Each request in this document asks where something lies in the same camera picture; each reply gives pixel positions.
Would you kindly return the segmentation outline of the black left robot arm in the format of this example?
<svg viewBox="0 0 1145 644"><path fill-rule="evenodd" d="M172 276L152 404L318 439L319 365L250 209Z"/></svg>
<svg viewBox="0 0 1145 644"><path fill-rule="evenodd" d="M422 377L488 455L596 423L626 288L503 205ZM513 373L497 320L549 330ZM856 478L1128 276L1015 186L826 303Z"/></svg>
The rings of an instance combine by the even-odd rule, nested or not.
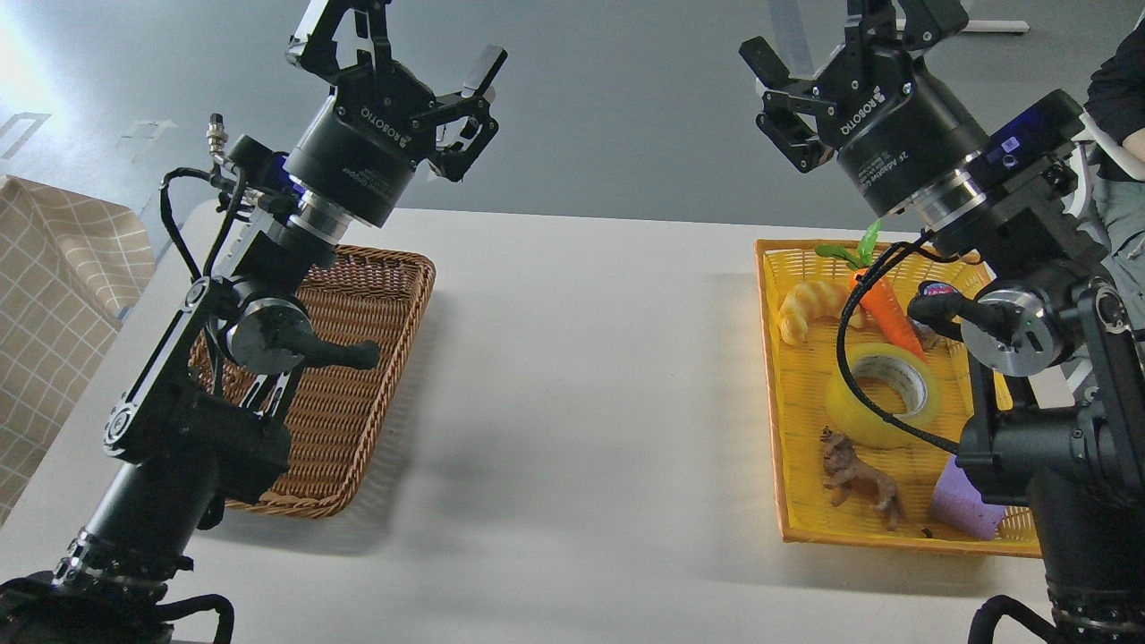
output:
<svg viewBox="0 0 1145 644"><path fill-rule="evenodd" d="M285 52L327 83L290 152L226 141L212 113L207 171L177 167L160 215L189 273L183 303L103 432L123 461L55 570L3 584L3 643L171 643L176 621L232 602L165 602L194 561L195 531L254 503L286 472L285 424L308 369L372 369L373 341L323 341L297 290L335 262L352 221L380 227L421 164L460 181L497 134L490 87L507 53L487 47L461 89L437 95L395 60L385 1L311 1Z"/></svg>

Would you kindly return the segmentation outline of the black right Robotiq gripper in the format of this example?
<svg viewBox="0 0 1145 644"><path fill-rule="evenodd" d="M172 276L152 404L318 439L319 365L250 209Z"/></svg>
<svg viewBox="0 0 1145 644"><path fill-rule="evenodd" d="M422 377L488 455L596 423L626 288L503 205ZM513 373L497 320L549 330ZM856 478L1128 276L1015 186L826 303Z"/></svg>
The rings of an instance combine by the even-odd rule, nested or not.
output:
<svg viewBox="0 0 1145 644"><path fill-rule="evenodd" d="M812 79L763 37L739 54L763 87L756 125L802 173L837 157L876 215L891 215L988 135L921 52L969 24L960 1L847 1L845 39Z"/></svg>

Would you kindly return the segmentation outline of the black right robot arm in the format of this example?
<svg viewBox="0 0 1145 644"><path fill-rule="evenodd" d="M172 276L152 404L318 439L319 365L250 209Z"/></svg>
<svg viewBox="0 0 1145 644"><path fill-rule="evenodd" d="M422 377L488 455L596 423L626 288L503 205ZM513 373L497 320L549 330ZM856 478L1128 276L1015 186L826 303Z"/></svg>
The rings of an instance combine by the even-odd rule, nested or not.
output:
<svg viewBox="0 0 1145 644"><path fill-rule="evenodd" d="M973 413L958 443L881 413L955 455L985 502L1033 515L1055 618L993 597L968 641L989 643L1010 616L1047 643L1142 643L1142 335L1103 249L1064 209L1082 109L1051 91L987 135L923 58L968 21L957 1L851 1L843 44L810 79L749 39L739 52L763 87L756 123L799 171L835 158L876 215L927 225L875 261L842 319L913 253L976 252L994 274L972 298L908 308L969 353Z"/></svg>

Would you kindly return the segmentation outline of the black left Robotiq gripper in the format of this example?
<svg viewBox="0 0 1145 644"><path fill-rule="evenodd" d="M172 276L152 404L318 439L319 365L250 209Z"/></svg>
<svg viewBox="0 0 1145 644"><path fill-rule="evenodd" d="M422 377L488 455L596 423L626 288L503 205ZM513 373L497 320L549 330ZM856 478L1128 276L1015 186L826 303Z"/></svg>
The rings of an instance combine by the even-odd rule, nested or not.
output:
<svg viewBox="0 0 1145 644"><path fill-rule="evenodd" d="M393 63L388 39L388 1L310 1L289 37L286 61L331 89L284 163L294 182L322 199L380 227L428 155L429 135L418 134L410 118L435 103L433 91ZM352 16L355 63L340 65L335 34ZM432 110L434 173L459 182L499 132L490 113L492 81L508 53L487 46L461 83Z"/></svg>

